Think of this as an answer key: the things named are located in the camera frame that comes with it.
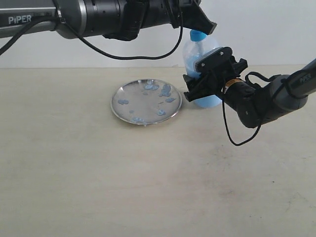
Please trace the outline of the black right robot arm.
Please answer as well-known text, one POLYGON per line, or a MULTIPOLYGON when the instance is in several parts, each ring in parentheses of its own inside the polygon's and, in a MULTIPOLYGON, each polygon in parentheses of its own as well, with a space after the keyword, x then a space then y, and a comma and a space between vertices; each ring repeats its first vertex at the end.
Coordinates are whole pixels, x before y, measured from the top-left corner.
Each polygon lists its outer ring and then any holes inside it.
POLYGON ((240 79, 248 64, 244 59, 237 62, 233 56, 224 60, 209 56, 196 62, 195 67, 201 70, 198 78, 183 75, 188 88, 186 99, 191 102, 215 95, 237 113, 247 128, 256 128, 302 108, 308 96, 316 91, 315 61, 290 75, 270 78, 250 72, 245 79, 240 79), (267 85, 252 83, 251 75, 267 85))

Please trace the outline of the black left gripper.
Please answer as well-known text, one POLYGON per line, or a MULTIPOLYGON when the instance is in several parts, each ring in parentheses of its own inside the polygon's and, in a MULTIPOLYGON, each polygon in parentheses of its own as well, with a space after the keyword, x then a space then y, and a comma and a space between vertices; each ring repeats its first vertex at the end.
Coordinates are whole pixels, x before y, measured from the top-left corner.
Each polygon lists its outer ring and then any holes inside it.
POLYGON ((211 35, 217 24, 206 16, 199 6, 200 0, 163 0, 167 17, 171 26, 176 29, 181 26, 180 15, 182 15, 182 26, 186 29, 211 35))

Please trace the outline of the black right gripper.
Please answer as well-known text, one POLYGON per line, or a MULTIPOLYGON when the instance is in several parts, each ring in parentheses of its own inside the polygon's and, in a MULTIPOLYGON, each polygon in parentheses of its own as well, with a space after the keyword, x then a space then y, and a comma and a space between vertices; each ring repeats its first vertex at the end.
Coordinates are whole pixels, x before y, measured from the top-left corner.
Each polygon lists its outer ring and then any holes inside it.
POLYGON ((231 56, 229 62, 207 73, 200 73, 198 77, 183 74, 188 88, 188 91, 184 92, 184 96, 188 102, 192 102, 196 99, 215 95, 220 92, 226 82, 240 77, 240 74, 247 67, 248 62, 245 59, 241 58, 237 61, 234 56, 231 56))

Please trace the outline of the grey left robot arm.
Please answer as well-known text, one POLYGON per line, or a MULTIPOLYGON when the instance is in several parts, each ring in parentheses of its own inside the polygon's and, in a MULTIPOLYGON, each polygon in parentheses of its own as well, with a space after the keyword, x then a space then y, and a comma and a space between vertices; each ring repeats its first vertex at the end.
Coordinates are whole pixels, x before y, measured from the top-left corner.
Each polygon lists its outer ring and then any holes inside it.
POLYGON ((217 24, 198 0, 2 0, 0 37, 41 17, 64 20, 81 37, 132 41, 141 29, 170 24, 210 35, 217 24))

